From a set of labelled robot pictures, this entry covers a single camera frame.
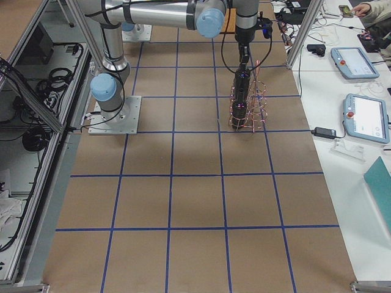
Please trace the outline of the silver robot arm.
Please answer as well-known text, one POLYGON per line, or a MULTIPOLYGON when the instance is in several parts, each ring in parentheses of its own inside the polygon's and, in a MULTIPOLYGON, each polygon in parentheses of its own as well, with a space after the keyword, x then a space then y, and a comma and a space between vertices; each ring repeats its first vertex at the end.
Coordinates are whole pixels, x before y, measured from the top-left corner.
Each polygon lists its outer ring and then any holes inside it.
POLYGON ((133 24, 133 23, 123 22, 121 24, 121 27, 122 27, 122 31, 126 34, 141 34, 144 32, 143 24, 133 24))
POLYGON ((122 25, 146 24, 183 28, 197 31, 205 38, 220 34, 225 14, 236 10, 235 39, 239 47, 239 67, 247 68, 249 45, 260 28, 257 1, 78 1, 86 18, 100 25, 103 40, 103 68, 105 75, 94 78, 91 86, 96 90, 100 80, 108 74, 117 74, 120 84, 128 77, 130 66, 123 52, 122 25))

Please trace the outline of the person hand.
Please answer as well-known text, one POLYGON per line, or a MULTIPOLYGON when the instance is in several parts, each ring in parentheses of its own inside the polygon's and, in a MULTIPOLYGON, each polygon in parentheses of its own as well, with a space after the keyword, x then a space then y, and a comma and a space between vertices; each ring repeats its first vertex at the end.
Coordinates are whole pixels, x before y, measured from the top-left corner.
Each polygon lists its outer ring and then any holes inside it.
POLYGON ((352 13, 359 18, 369 15, 371 11, 372 7, 369 3, 360 3, 352 8, 352 13))

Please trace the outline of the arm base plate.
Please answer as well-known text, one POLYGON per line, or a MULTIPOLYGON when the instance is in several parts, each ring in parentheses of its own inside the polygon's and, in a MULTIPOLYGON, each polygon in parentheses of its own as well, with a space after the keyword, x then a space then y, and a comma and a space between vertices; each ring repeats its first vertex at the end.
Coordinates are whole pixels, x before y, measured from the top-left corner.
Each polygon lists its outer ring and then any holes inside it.
POLYGON ((151 25, 122 23, 122 39, 124 43, 149 42, 151 34, 151 25))
POLYGON ((141 96, 127 96, 125 105, 119 113, 118 111, 108 113, 102 112, 96 102, 94 111, 98 114, 92 115, 92 125, 89 126, 88 133, 91 135, 137 134, 141 104, 141 96))

